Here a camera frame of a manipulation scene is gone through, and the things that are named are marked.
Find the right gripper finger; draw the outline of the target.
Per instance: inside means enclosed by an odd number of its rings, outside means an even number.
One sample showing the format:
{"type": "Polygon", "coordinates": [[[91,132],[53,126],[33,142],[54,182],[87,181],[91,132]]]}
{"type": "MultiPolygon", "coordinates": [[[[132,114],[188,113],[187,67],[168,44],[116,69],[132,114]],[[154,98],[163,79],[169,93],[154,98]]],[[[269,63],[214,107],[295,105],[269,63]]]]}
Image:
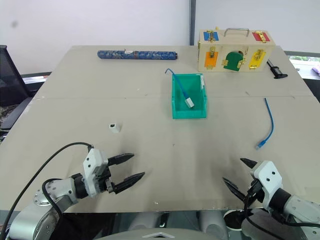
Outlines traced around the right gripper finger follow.
{"type": "Polygon", "coordinates": [[[227,188],[239,199],[239,200],[245,200],[246,195],[242,193],[239,188],[229,179],[223,177],[223,182],[227,186],[227,188]]]}
{"type": "Polygon", "coordinates": [[[250,169],[254,169],[254,167],[257,165],[257,162],[254,161],[254,160],[251,160],[251,159],[248,159],[248,158],[244,158],[244,157],[241,157],[240,160],[247,166],[249,167],[250,169]]]}

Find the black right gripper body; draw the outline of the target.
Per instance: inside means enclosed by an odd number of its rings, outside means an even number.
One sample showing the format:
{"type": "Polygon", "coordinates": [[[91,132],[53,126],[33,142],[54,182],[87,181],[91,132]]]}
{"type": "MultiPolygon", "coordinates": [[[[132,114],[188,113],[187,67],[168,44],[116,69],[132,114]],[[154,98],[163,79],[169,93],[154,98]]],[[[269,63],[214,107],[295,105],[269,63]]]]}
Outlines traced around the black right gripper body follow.
{"type": "Polygon", "coordinates": [[[257,200],[258,202],[262,203],[263,199],[264,199],[263,185],[259,180],[253,180],[247,191],[248,202],[253,203],[254,201],[257,200]]]}

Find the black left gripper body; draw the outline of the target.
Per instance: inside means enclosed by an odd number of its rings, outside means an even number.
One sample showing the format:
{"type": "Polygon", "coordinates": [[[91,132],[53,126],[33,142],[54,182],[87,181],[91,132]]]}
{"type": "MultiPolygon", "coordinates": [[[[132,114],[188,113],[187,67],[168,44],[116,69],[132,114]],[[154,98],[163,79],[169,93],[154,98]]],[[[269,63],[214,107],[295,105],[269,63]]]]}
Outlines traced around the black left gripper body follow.
{"type": "Polygon", "coordinates": [[[114,183],[111,180],[111,171],[109,169],[109,159],[107,159],[98,169],[97,183],[99,191],[108,193],[114,192],[114,183]]]}

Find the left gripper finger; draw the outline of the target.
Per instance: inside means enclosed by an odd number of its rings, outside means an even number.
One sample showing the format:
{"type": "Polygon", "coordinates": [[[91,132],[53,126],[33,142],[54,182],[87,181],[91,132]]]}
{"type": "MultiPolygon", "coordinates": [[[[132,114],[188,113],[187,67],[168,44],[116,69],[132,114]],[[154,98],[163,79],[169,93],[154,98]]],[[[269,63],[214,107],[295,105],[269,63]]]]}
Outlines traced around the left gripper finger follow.
{"type": "Polygon", "coordinates": [[[125,178],[122,182],[118,184],[112,183],[111,186],[112,186],[113,192],[115,194],[119,194],[123,192],[124,190],[136,184],[144,175],[145,175],[145,172],[140,172],[125,178]]]}
{"type": "Polygon", "coordinates": [[[122,153],[108,158],[108,166],[122,164],[135,155],[133,153],[122,153]]]}

